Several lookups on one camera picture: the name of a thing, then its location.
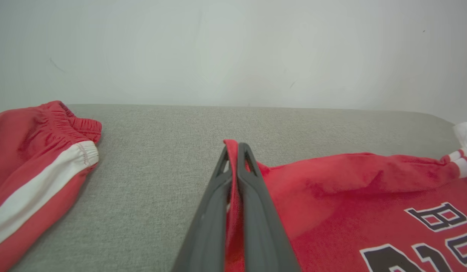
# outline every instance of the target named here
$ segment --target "white wall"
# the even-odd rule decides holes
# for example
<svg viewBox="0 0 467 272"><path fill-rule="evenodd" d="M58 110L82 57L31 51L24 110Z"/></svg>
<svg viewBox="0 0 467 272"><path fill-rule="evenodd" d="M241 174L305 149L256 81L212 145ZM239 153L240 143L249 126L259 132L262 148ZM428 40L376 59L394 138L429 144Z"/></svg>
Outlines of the white wall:
<svg viewBox="0 0 467 272"><path fill-rule="evenodd" d="M467 120L467 0L0 0L0 111L65 103Z"/></svg>

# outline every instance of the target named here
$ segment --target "elastic waistband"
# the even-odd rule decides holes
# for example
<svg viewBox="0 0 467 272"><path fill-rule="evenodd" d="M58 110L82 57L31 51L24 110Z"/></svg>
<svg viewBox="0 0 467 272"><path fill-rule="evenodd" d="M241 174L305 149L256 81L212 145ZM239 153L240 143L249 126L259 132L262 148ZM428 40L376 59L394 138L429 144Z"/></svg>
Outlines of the elastic waistband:
<svg viewBox="0 0 467 272"><path fill-rule="evenodd" d="M100 122L76 117L61 101L52 101L40 105L50 123L61 134L66 134L74 142L93 141L97 143L101 138L102 125Z"/></svg>

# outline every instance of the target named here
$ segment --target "gray couch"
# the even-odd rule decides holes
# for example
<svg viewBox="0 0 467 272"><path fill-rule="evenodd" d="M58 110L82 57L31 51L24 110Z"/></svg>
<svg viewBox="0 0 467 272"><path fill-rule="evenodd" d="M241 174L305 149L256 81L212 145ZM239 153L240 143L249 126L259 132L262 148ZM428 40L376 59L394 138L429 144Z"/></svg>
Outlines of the gray couch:
<svg viewBox="0 0 467 272"><path fill-rule="evenodd" d="M12 271L169 271L225 138L270 166L364 151L441 158L459 148L453 124L412 112L69 107L102 123L99 165Z"/></svg>

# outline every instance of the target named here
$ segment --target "red fabric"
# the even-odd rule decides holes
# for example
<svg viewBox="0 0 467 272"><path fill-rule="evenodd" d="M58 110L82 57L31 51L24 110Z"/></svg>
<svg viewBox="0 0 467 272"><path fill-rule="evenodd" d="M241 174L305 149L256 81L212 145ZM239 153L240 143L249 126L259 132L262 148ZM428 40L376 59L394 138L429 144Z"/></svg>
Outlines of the red fabric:
<svg viewBox="0 0 467 272"><path fill-rule="evenodd" d="M235 173L237 142L225 144ZM467 233L467 223L434 232L405 211L449 202L467 216L467 178L458 178L458 167L447 157L439 161L358 153L278 167L259 163L259 169L303 271L367 272L360 250L387 243L427 272L435 270L412 245L426 243L443 254L453 271L467 271L445 245L445 239ZM237 191L228 219L226 270L243 271Z"/></svg>
<svg viewBox="0 0 467 272"><path fill-rule="evenodd" d="M63 103L0 113L0 206L59 154L81 141L100 138L101 124L77 118ZM36 239L74 203L85 176L76 174L14 234L0 244L0 271L12 267Z"/></svg>

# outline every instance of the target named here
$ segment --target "red garment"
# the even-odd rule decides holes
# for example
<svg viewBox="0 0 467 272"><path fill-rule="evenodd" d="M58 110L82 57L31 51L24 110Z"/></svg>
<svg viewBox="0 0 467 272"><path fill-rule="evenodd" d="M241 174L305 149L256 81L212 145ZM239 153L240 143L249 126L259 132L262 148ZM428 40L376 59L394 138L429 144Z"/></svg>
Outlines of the red garment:
<svg viewBox="0 0 467 272"><path fill-rule="evenodd" d="M225 144L237 188L237 142ZM278 167L259 163L259 169L302 271L467 271L462 150L441 161L358 153ZM229 272L244 270L242 226L242 203L233 190Z"/></svg>
<svg viewBox="0 0 467 272"><path fill-rule="evenodd" d="M73 205L100 132L60 101L0 113L0 272Z"/></svg>

